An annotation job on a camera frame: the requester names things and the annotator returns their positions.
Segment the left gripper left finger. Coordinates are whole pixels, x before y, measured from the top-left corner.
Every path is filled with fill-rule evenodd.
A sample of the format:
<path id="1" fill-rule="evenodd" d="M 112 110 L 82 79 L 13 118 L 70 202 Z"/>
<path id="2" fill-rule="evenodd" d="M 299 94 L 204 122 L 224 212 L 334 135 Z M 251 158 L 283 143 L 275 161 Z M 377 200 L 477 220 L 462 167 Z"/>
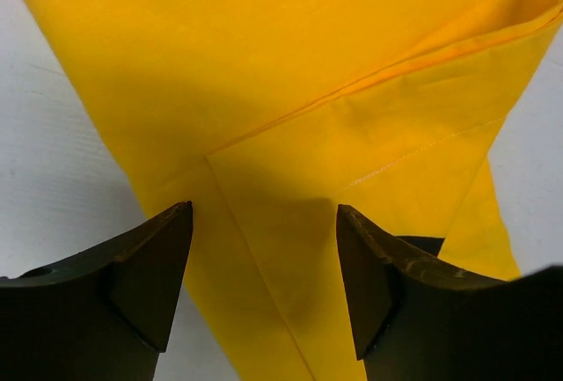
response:
<path id="1" fill-rule="evenodd" d="M 4 380 L 151 380 L 166 351 L 193 205 L 1 281 Z"/>

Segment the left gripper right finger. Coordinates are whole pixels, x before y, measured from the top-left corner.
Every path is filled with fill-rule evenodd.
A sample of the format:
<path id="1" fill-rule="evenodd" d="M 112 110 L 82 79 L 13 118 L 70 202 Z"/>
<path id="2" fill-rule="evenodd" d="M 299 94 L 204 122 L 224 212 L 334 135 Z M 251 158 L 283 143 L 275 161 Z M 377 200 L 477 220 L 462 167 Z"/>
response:
<path id="1" fill-rule="evenodd" d="M 562 269 L 502 281 L 395 237 L 348 205 L 336 238 L 355 353 L 370 380 L 559 380 Z"/>

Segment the yellow Pikachu cloth placemat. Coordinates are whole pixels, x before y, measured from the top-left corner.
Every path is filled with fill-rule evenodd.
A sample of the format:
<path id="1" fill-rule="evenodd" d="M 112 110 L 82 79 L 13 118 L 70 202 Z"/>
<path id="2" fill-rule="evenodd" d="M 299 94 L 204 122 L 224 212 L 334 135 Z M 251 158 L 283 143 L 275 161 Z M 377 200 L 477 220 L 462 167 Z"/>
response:
<path id="1" fill-rule="evenodd" d="M 487 154 L 562 0 L 24 0 L 244 380 L 362 380 L 335 214 L 519 275 Z"/>

